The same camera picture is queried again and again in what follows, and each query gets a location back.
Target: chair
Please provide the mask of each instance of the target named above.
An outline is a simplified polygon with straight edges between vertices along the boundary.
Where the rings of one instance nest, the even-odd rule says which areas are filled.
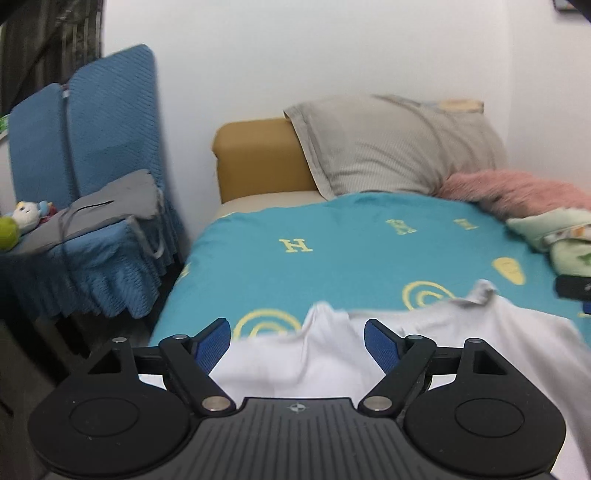
[[[64,207],[142,168],[166,199],[162,228],[141,224],[154,250],[162,233],[159,258],[140,247],[125,221],[40,255],[0,258],[27,315],[114,317],[127,309],[134,318],[145,317],[158,297],[160,277],[174,261],[181,228],[165,189],[151,50],[141,45],[82,67],[70,80],[69,95],[55,84],[37,92],[13,109],[10,136],[18,200],[45,199]]]

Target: pink fuzzy blanket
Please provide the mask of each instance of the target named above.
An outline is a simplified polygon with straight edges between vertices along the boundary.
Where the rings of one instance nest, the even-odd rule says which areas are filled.
[[[454,173],[437,196],[478,203],[500,220],[540,215],[561,207],[591,210],[591,195],[571,183],[514,170]]]

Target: white wall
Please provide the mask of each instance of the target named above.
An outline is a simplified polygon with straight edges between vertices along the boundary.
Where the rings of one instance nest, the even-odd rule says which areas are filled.
[[[191,238],[219,205],[216,129],[334,93],[473,97],[502,137],[505,0],[108,0],[105,54],[155,53],[168,178]]]
[[[0,140],[0,214],[12,212],[15,206],[12,170],[8,155],[8,138]]]
[[[549,0],[507,0],[514,168],[591,190],[591,24]]]

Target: gray pillowcase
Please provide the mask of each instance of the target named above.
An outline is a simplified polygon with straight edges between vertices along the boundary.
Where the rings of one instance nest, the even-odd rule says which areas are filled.
[[[285,110],[320,194],[435,194],[449,175],[504,168],[506,152],[481,113],[391,96],[334,96]]]

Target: white t-shirt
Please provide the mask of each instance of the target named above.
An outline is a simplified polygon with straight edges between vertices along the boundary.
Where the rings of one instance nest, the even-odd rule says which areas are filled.
[[[315,304],[289,335],[234,340],[212,378],[240,405],[245,397],[350,397],[356,406],[384,373],[365,349],[363,328],[377,318],[401,337],[419,333],[438,346],[487,341],[560,409],[567,438],[552,473],[589,479],[591,350],[567,319],[521,309],[479,281],[466,299],[411,312],[339,312]],[[434,377],[433,387],[453,380]]]

